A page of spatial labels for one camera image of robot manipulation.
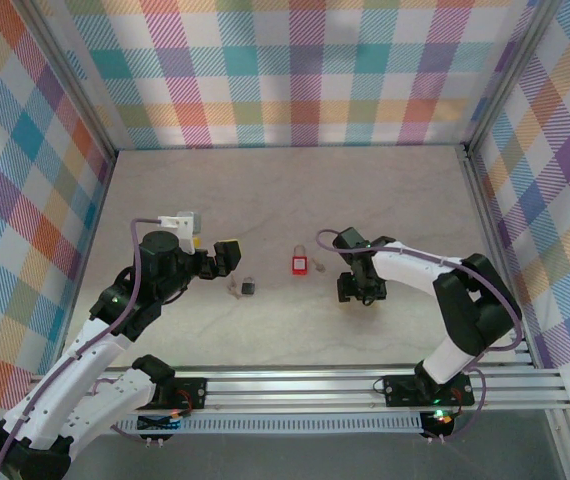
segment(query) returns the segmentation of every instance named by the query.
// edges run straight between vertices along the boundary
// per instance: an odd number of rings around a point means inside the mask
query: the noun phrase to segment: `red padlock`
[[[294,256],[292,257],[292,273],[294,275],[307,275],[307,255],[303,245],[294,247]]]

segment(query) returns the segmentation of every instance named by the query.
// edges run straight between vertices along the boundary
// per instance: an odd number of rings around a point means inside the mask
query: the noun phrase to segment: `metal frame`
[[[458,159],[461,170],[465,177],[465,184],[470,194],[470,199],[477,211],[476,219],[479,228],[483,232],[483,240],[488,256],[493,261],[501,277],[511,291],[518,292],[509,269],[506,252],[501,246],[500,236],[496,228],[496,223],[492,221],[489,201],[482,192],[481,178],[477,166],[471,160],[470,152],[463,145],[457,148]],[[542,360],[535,344],[530,340],[533,338],[531,329],[527,321],[523,322],[525,339],[528,342],[528,352],[531,355],[533,365],[542,367]],[[570,478],[570,408],[567,409],[546,409],[547,420],[554,438],[556,450],[558,452],[565,476]]]
[[[112,144],[109,134],[100,121],[92,103],[85,95],[80,81],[68,62],[67,55],[60,48],[54,35],[47,26],[40,9],[34,5],[33,0],[13,0],[14,7],[25,22],[28,30],[34,36],[36,43],[43,51],[47,62],[56,74],[58,81],[78,110],[90,135],[94,137],[101,152],[112,164],[116,162],[116,147]]]
[[[78,296],[81,293],[81,281],[85,277],[85,270],[87,270],[87,264],[89,263],[90,253],[92,252],[92,245],[94,244],[94,239],[96,238],[96,232],[98,231],[98,222],[100,222],[101,215],[103,214],[103,207],[105,206],[105,202],[107,200],[107,192],[109,190],[109,186],[112,183],[112,177],[114,176],[114,169],[116,168],[115,163],[112,163],[109,168],[109,172],[105,177],[105,185],[103,187],[103,196],[101,197],[100,203],[98,205],[98,209],[96,212],[96,219],[94,220],[94,225],[91,230],[90,239],[87,243],[87,251],[81,260],[81,266],[78,273],[78,285],[74,288],[74,295],[72,298],[72,303],[70,305],[69,311],[65,317],[65,321],[63,322],[63,332],[59,335],[58,341],[54,346],[54,352],[56,352],[55,356],[52,357],[52,363],[49,365],[50,367],[56,363],[56,361],[60,358],[65,350],[65,340],[67,339],[67,335],[69,334],[69,327],[72,321],[72,315],[74,313],[74,309],[76,308],[76,302],[78,301]]]
[[[541,0],[539,2],[527,32],[525,32],[523,39],[514,52],[512,63],[505,70],[496,91],[492,95],[491,101],[485,108],[484,113],[478,121],[476,130],[472,134],[472,138],[467,147],[468,152],[470,152],[472,156],[478,151],[478,148],[483,144],[485,138],[487,138],[492,125],[494,125],[494,122],[500,115],[507,98],[531,60],[536,47],[543,38],[547,27],[554,19],[561,3],[563,3],[563,0]]]
[[[482,195],[478,171],[473,162],[470,161],[470,156],[478,152],[483,141],[487,138],[492,125],[561,3],[562,0],[545,0],[539,3],[532,23],[514,54],[514,60],[506,70],[492,96],[492,100],[481,116],[470,143],[465,148],[462,146],[458,148],[459,160],[470,198],[478,212],[479,227],[486,239],[487,253],[494,260],[499,272],[513,291],[515,291],[514,284],[505,259],[505,252],[500,247],[498,233],[491,220],[489,205]],[[90,133],[97,140],[103,153],[114,163],[116,149],[91,102],[85,95],[73,69],[68,64],[67,56],[58,46],[45,19],[34,5],[34,1],[14,0],[14,5],[34,34],[38,45],[50,62],[63,88],[79,110],[80,116],[88,126]],[[528,331],[526,323],[525,330],[527,338],[531,338],[531,332]],[[481,362],[483,371],[488,375],[486,408],[493,410],[547,409],[563,468],[570,478],[569,398],[558,371],[535,369],[534,365],[541,365],[540,357],[534,349],[530,350],[525,344],[512,361],[507,363],[502,361],[488,363],[487,360]],[[118,376],[121,372],[122,369],[110,369],[107,376]],[[369,420],[363,420],[363,423],[358,424],[360,425],[358,431],[379,431],[376,428],[382,428],[382,431],[391,431],[389,428],[394,427],[414,433],[416,432],[414,422],[417,414],[411,412],[411,409],[386,408],[382,395],[372,390],[373,382],[382,375],[410,373],[412,373],[411,367],[407,365],[327,368],[272,367],[271,369],[259,367],[249,369],[227,367],[177,368],[178,376],[198,375],[209,378],[207,407],[203,412],[196,413],[195,419],[221,420],[222,416],[230,421],[230,419],[237,418],[237,415],[245,415],[244,418],[246,419],[247,414],[251,414],[253,418],[263,419],[267,418],[266,415],[276,415],[279,418],[289,416],[290,419],[292,415],[305,415],[307,420],[314,416],[327,420],[334,415],[332,412],[341,412],[343,419],[347,415],[351,416],[352,419],[362,420],[363,415],[369,415]],[[472,377],[472,383],[478,388],[478,378]],[[380,421],[382,419],[396,420],[393,420],[392,424],[381,427]],[[125,419],[123,422],[124,427],[135,432],[135,428],[131,428],[133,427],[131,419]],[[266,428],[269,430],[272,423],[266,420],[264,425],[268,425]],[[212,428],[221,429],[222,427],[220,423],[201,421],[198,423],[198,427],[195,426],[192,431],[195,433],[204,431],[212,433],[214,431]],[[225,428],[227,430],[223,430],[229,431],[229,429],[237,429],[237,426],[236,423],[227,423]]]

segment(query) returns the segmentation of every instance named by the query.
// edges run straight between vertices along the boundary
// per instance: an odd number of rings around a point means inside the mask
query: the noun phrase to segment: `metal extrusion rail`
[[[487,410],[558,410],[570,407],[557,370],[536,369],[523,342],[515,353],[488,354],[480,362],[487,378]],[[384,375],[411,375],[413,365],[336,367],[174,367],[177,377],[205,377],[203,410],[167,433],[350,433],[421,431],[425,408],[388,408],[373,389]],[[125,367],[110,368],[116,378]],[[471,375],[476,399],[480,378]],[[129,433],[136,416],[167,415],[169,410],[138,410],[119,426]],[[154,433],[165,432],[154,430]]]

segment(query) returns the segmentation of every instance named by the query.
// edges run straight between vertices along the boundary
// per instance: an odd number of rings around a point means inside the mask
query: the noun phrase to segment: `plaid wall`
[[[476,159],[527,322],[570,392],[570,0]]]
[[[114,143],[153,149],[459,143],[537,1],[39,3]]]
[[[0,0],[0,410],[44,373],[108,163],[9,0]]]

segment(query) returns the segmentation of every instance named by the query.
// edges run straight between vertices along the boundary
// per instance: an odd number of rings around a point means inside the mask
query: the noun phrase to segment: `mounting plate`
[[[388,407],[458,407],[459,401],[452,393],[457,389],[461,393],[463,406],[474,405],[474,392],[465,374],[456,375],[443,386],[438,394],[428,401],[419,395],[414,386],[413,375],[387,375],[383,377],[383,391],[385,392],[385,405]]]
[[[174,377],[164,382],[159,388],[157,388],[152,401],[141,409],[187,410],[189,408],[189,404],[185,396],[179,393],[181,390],[187,392],[187,394],[190,396],[193,410],[202,410],[205,408],[205,397],[207,396],[207,379],[200,377]]]

